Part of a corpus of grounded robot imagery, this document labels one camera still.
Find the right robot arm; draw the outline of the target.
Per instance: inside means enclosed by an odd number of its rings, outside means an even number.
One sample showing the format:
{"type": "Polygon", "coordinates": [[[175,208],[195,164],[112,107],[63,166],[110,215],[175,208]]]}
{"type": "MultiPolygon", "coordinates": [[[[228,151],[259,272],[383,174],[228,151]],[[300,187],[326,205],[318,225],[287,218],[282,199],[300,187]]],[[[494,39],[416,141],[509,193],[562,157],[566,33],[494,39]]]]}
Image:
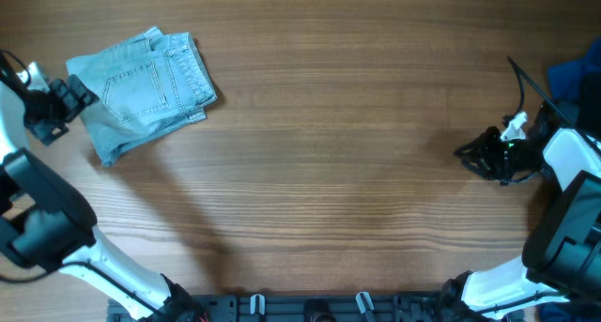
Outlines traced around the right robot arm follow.
{"type": "Polygon", "coordinates": [[[548,171],[560,194],[521,256],[445,284],[435,307],[438,320],[501,320],[545,303],[599,302],[600,147],[578,128],[580,111],[546,102],[528,131],[519,112],[504,131],[490,127],[455,151],[473,173],[503,185],[514,182],[517,171],[548,171]]]}

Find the light blue denim shorts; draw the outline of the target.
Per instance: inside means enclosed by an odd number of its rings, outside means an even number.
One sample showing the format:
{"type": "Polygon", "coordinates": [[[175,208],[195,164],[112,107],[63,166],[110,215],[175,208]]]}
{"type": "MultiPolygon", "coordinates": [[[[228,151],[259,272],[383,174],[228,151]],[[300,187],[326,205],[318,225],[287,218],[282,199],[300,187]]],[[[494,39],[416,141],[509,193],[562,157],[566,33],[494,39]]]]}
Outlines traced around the light blue denim shorts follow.
{"type": "Polygon", "coordinates": [[[99,100],[81,113],[100,161],[111,166],[126,152],[206,118],[217,93],[188,32],[153,26],[95,54],[66,63],[99,100]]]}

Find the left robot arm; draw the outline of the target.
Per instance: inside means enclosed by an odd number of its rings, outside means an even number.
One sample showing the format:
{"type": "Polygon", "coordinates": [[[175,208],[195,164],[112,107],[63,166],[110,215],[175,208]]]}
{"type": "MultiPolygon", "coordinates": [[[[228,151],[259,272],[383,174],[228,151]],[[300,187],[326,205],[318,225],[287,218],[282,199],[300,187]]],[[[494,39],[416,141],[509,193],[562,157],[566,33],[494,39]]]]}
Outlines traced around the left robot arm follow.
{"type": "Polygon", "coordinates": [[[207,321],[182,286],[132,260],[99,229],[86,199],[29,150],[33,134],[49,145],[97,96],[79,78],[46,84],[35,69],[17,72],[1,53],[1,211],[22,195],[34,204],[1,219],[1,253],[19,268],[78,278],[118,302],[135,321],[207,321]]]}

